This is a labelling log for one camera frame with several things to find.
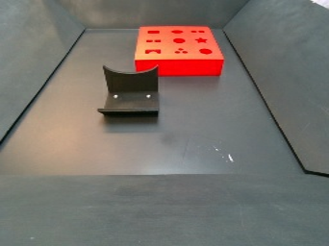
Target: red shape sorter block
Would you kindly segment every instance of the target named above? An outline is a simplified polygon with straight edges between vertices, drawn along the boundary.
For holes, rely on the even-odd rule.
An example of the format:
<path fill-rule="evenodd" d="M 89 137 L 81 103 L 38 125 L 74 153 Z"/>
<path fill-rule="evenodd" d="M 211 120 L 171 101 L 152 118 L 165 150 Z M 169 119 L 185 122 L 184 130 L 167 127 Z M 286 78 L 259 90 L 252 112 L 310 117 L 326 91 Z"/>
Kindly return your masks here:
<path fill-rule="evenodd" d="M 204 26 L 152 26 L 139 29 L 135 66 L 157 65 L 159 76 L 218 76 L 223 56 L 211 29 Z"/>

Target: dark gray surface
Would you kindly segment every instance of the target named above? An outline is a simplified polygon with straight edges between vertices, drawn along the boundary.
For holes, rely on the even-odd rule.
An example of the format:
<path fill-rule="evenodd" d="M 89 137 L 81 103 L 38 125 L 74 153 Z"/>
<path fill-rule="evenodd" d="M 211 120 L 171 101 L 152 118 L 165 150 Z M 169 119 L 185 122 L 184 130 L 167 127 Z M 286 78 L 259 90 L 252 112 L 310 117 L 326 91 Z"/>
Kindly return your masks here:
<path fill-rule="evenodd" d="M 157 117 L 104 118 L 103 64 L 133 71 L 136 30 L 88 30 L 0 149 L 1 174 L 300 174 L 227 39 L 220 77 L 160 77 Z"/>
<path fill-rule="evenodd" d="M 222 28 L 247 0 L 57 0 L 87 28 L 207 25 Z"/>
<path fill-rule="evenodd" d="M 224 33 L 305 168 L 329 174 L 329 11 L 251 0 Z"/>
<path fill-rule="evenodd" d="M 81 32 L 56 2 L 0 0 L 0 141 Z"/>
<path fill-rule="evenodd" d="M 0 244 L 326 246 L 327 192 L 307 176 L 4 176 Z"/>

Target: black plastic piece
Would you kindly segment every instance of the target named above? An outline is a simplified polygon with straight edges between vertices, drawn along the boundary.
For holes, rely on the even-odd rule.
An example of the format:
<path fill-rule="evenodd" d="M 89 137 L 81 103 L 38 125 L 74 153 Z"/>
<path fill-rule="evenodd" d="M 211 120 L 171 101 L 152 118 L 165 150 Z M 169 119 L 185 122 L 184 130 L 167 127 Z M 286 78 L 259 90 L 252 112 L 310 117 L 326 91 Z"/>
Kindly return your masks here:
<path fill-rule="evenodd" d="M 157 67 L 139 73 L 121 73 L 103 66 L 108 98 L 103 114 L 159 112 Z"/>

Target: gray floor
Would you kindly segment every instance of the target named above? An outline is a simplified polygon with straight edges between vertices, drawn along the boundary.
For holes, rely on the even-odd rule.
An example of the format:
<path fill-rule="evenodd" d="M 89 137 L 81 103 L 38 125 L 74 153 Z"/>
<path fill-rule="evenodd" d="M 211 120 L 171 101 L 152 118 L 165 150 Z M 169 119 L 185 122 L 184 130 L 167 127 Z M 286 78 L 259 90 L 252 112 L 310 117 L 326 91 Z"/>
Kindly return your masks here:
<path fill-rule="evenodd" d="M 133 71 L 136 30 L 88 30 L 0 147 L 1 174 L 302 174 L 220 30 L 220 77 L 159 79 L 157 117 L 104 118 L 103 64 Z"/>

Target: star-shaped hole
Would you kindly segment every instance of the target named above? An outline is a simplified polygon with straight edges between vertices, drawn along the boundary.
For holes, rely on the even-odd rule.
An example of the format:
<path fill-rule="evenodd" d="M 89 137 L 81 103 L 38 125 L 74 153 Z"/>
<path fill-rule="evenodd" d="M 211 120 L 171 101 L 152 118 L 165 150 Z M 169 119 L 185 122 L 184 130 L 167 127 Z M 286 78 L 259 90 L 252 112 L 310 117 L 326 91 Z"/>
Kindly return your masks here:
<path fill-rule="evenodd" d="M 203 39 L 203 38 L 198 38 L 198 39 L 195 39 L 198 42 L 207 42 L 207 40 L 206 39 Z"/>

